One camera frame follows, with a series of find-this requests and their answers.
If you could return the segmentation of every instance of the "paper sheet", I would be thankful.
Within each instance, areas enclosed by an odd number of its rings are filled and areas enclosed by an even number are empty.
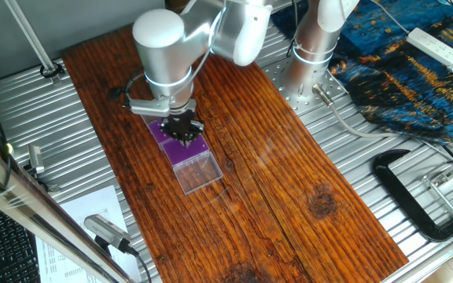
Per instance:
[[[62,204],[61,207],[92,237],[95,234],[86,230],[83,221],[89,215],[99,214],[127,231],[123,220],[122,210],[118,203],[115,188],[109,186],[86,196]],[[39,273],[42,283],[100,283],[93,275],[63,256],[47,243],[36,238]],[[138,263],[133,255],[123,254],[116,248],[109,246],[113,260],[136,282],[141,281]]]

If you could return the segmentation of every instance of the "blue patterned cloth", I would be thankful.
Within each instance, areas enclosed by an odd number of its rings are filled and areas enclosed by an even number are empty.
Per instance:
[[[409,31],[421,28],[453,48],[453,7],[433,0],[382,0]],[[304,15],[307,3],[298,5]],[[272,16],[288,37],[293,8]],[[447,144],[453,135],[453,73],[404,39],[378,6],[361,0],[342,30],[331,70],[366,120],[386,131]]]

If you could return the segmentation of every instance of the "gray wall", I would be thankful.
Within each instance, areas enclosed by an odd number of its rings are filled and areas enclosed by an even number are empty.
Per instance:
[[[19,0],[52,59],[63,49],[135,21],[164,0]],[[0,78],[40,65],[27,39],[0,0]]]

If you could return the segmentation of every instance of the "keyboard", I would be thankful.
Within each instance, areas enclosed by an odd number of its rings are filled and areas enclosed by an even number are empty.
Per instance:
[[[0,211],[0,282],[39,282],[33,240],[25,228]]]

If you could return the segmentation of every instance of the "wood knot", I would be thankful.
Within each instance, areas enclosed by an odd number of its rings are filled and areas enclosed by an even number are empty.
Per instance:
[[[151,183],[146,185],[146,190],[151,192],[151,191],[153,191],[154,187],[155,187],[155,185],[151,182]]]
[[[231,159],[227,159],[225,166],[227,169],[232,170],[232,169],[234,169],[235,164]]]
[[[222,283],[264,283],[261,273],[252,266],[239,263],[228,270],[228,275]]]
[[[310,203],[310,209],[312,214],[317,219],[324,219],[335,208],[335,200],[329,193],[321,193],[315,197],[312,197]]]

